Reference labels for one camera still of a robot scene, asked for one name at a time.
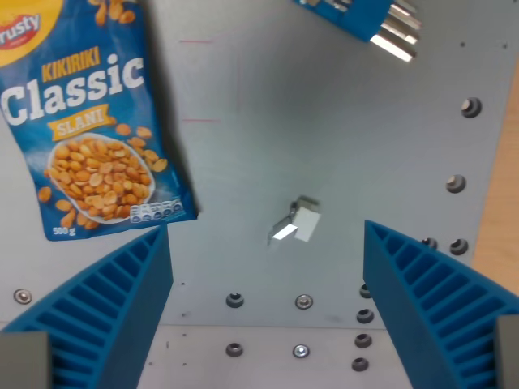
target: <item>hole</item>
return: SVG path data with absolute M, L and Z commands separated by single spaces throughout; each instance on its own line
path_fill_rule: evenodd
M 366 284 L 361 286 L 360 289 L 358 290 L 358 292 L 364 298 L 371 298 L 371 293 L 370 293 L 369 289 L 367 288 Z
M 357 313 L 357 321 L 361 324 L 368 324 L 373 321 L 375 314 L 371 310 L 360 310 Z
M 465 189 L 466 186 L 467 180 L 461 174 L 455 174 L 451 176 L 445 184 L 447 191 L 454 194 L 460 193 Z
M 433 237 L 427 237 L 425 239 L 422 239 L 422 244 L 425 246 L 431 247 L 432 249 L 438 248 L 438 241 L 434 239 Z
M 365 358 L 357 358 L 351 362 L 351 368 L 355 371 L 364 371 L 369 367 L 369 362 Z
M 469 243 L 466 239 L 457 239 L 449 248 L 452 255 L 463 255 L 469 249 Z
M 240 293 L 231 293 L 225 298 L 225 304 L 230 308 L 239 308 L 244 302 L 245 300 Z
M 470 97 L 463 101 L 461 105 L 461 115 L 464 118 L 472 119 L 477 117 L 483 109 L 481 101 L 477 97 Z

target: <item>blue package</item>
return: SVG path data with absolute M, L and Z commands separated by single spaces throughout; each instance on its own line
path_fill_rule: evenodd
M 50 241 L 196 218 L 161 145 L 135 0 L 0 0 L 0 104 Z

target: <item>blue snack package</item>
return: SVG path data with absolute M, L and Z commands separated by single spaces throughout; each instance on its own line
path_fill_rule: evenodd
M 196 218 L 161 144 L 135 0 L 0 0 L 0 105 L 50 241 Z

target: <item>metal surface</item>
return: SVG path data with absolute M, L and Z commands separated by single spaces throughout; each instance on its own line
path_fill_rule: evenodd
M 165 72 L 150 71 L 170 91 L 157 99 L 176 113 L 201 205 L 198 221 L 169 226 L 175 283 L 163 323 L 359 327 L 357 312 L 375 310 L 358 294 L 365 219 L 435 237 L 447 253 L 463 237 L 470 249 L 457 259 L 470 262 L 519 3 L 422 2 L 411 64 L 291 1 L 149 4 Z M 472 96 L 483 111 L 467 119 L 461 104 Z M 22 156 L 4 122 L 0 130 L 0 319 L 9 321 L 24 309 L 12 299 L 20 285 L 44 296 L 142 232 L 46 241 Z M 453 173 L 469 183 L 457 195 L 445 190 Z M 267 247 L 269 229 L 300 195 L 321 205 L 312 239 Z M 224 303 L 234 291 L 247 297 L 238 310 Z M 319 304 L 298 310 L 302 293 Z M 363 327 L 383 326 L 376 314 Z
M 26 306 L 32 301 L 32 294 L 27 289 L 16 289 L 13 293 L 13 298 L 19 304 Z
M 298 359 L 303 359 L 310 355 L 310 349 L 305 344 L 298 344 L 292 350 L 292 354 Z
M 355 330 L 275 327 L 159 326 L 139 389 L 411 389 L 386 331 L 369 331 L 373 345 L 354 346 Z M 223 354 L 238 342 L 240 358 Z M 292 349 L 304 343 L 305 359 Z M 364 357 L 363 373 L 351 362 Z
M 302 294 L 295 299 L 295 306 L 297 306 L 300 310 L 308 310 L 313 305 L 314 299 L 307 294 Z

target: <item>yellow label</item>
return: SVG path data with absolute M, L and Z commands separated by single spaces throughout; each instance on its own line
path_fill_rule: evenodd
M 52 31 L 63 0 L 0 0 L 0 67 L 31 53 Z
M 108 116 L 108 104 L 97 105 L 74 113 L 67 118 L 48 123 L 53 132 L 52 140 L 54 142 L 112 124 L 112 119 Z

